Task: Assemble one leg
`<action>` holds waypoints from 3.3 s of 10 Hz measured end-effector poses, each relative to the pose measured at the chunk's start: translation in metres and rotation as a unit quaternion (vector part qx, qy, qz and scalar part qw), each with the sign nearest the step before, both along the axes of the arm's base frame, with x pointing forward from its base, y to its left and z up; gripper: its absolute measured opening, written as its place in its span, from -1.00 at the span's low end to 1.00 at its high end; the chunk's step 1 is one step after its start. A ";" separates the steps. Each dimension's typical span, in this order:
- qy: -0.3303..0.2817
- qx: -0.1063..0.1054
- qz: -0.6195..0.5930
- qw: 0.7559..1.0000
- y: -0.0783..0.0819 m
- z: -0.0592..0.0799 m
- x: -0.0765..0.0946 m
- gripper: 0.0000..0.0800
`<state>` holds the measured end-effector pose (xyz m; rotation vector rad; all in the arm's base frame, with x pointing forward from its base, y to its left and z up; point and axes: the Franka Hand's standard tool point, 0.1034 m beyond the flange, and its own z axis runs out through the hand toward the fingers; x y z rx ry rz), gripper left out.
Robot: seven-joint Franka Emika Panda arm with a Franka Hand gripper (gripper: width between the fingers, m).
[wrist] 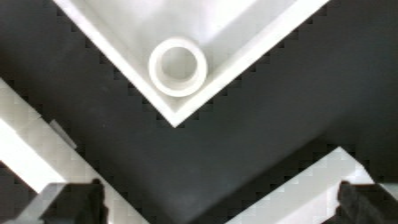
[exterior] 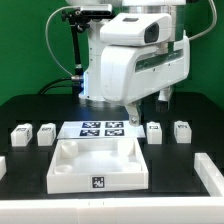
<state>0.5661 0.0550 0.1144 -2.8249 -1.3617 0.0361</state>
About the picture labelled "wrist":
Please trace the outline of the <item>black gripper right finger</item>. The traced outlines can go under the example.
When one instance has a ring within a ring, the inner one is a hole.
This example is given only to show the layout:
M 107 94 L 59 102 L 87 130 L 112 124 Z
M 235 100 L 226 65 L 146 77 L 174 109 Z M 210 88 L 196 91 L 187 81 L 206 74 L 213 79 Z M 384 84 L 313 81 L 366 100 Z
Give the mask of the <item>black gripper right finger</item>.
M 338 202 L 350 224 L 398 224 L 398 199 L 379 184 L 343 181 Z

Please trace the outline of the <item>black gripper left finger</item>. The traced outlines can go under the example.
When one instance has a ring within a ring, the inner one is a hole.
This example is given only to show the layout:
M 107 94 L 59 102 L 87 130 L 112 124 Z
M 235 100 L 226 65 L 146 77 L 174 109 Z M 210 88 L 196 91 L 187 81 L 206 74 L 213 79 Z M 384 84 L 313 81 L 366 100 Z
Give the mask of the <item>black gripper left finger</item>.
M 37 194 L 18 224 L 107 224 L 105 186 L 87 183 L 52 183 Z

